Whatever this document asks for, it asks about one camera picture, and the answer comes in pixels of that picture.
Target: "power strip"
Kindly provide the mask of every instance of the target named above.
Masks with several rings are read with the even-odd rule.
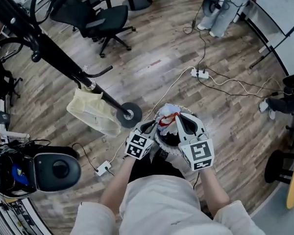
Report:
[[[96,174],[98,176],[101,176],[107,171],[107,169],[110,169],[110,168],[111,168],[111,164],[108,161],[105,161],[103,162],[103,164],[101,164],[101,166],[97,168]]]
[[[205,71],[205,73],[202,70],[199,70],[197,73],[197,70],[195,68],[192,69],[191,71],[191,76],[192,77],[199,77],[202,79],[208,79],[209,78],[209,73],[207,71]]]

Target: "stool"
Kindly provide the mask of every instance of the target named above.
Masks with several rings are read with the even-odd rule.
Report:
[[[284,178],[284,176],[293,176],[293,171],[283,169],[283,161],[284,159],[294,159],[293,153],[284,153],[280,150],[274,151],[266,165],[265,169],[265,181],[267,183],[273,183],[274,181],[280,181],[285,184],[290,184],[291,180],[288,178]]]

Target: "red object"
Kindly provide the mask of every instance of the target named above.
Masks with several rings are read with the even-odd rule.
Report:
[[[175,116],[179,116],[179,115],[180,115],[180,113],[176,112],[176,113],[171,114],[171,115],[169,115],[169,116],[167,116],[167,117],[163,117],[163,118],[159,121],[159,125],[160,125],[161,127],[168,126],[168,125],[170,125],[172,122],[175,121],[175,118],[174,118],[174,117],[175,117]],[[163,123],[163,122],[162,122],[163,119],[167,119],[167,118],[171,118],[171,117],[173,117],[173,118],[172,118],[172,120],[171,120],[170,123]]]

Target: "white bag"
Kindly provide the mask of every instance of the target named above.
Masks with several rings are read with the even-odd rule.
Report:
[[[95,130],[116,137],[121,132],[121,126],[112,115],[111,106],[101,98],[102,93],[94,94],[85,89],[76,89],[67,110]]]

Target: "white cloth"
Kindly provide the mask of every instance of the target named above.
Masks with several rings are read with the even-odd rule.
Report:
[[[264,235],[240,201],[211,220],[200,211],[191,184],[174,176],[152,175],[129,183],[120,215],[120,235]],[[112,235],[114,225],[107,207],[83,202],[71,235]]]
[[[158,117],[156,119],[157,123],[161,122],[163,124],[168,124],[166,126],[160,126],[158,125],[158,130],[160,131],[161,136],[165,136],[167,133],[177,135],[177,125],[175,122],[175,116],[168,117],[174,113],[180,113],[181,108],[174,105],[174,104],[168,104],[166,103],[164,106],[162,106],[158,111]]]
[[[111,106],[101,98],[102,93],[76,89],[67,111],[95,130],[116,137],[121,132],[121,126],[112,115]]]

